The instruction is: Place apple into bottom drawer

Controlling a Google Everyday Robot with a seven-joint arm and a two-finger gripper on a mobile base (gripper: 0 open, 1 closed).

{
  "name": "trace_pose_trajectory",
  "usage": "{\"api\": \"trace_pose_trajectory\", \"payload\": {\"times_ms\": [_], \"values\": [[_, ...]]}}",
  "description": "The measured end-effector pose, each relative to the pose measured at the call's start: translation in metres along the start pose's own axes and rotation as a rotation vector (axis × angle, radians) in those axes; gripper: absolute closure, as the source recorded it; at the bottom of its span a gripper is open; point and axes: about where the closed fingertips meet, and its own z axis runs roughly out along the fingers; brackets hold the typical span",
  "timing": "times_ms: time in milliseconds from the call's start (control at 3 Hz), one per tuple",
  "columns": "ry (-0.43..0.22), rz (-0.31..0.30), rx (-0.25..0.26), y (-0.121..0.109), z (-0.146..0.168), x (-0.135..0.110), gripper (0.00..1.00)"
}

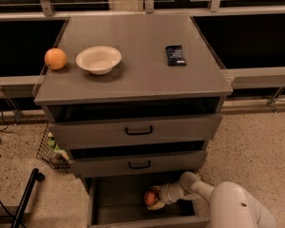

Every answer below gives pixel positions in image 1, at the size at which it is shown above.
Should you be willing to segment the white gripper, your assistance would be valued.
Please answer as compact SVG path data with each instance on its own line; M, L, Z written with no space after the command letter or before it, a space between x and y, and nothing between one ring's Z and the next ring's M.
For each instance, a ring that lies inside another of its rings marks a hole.
M151 186L149 190L159 192L160 199L147 206L147 209L151 211L160 210L165 205L173 204L185 196L185 190L179 181L166 183L162 186L154 185Z

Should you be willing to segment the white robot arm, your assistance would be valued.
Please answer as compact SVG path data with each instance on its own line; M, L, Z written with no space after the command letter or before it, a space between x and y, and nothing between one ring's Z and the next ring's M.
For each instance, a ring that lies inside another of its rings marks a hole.
M277 228L272 213L239 184L224 181L214 187L189 171L178 181L151 186L143 200L148 210L159 210L195 196L209 204L211 228Z

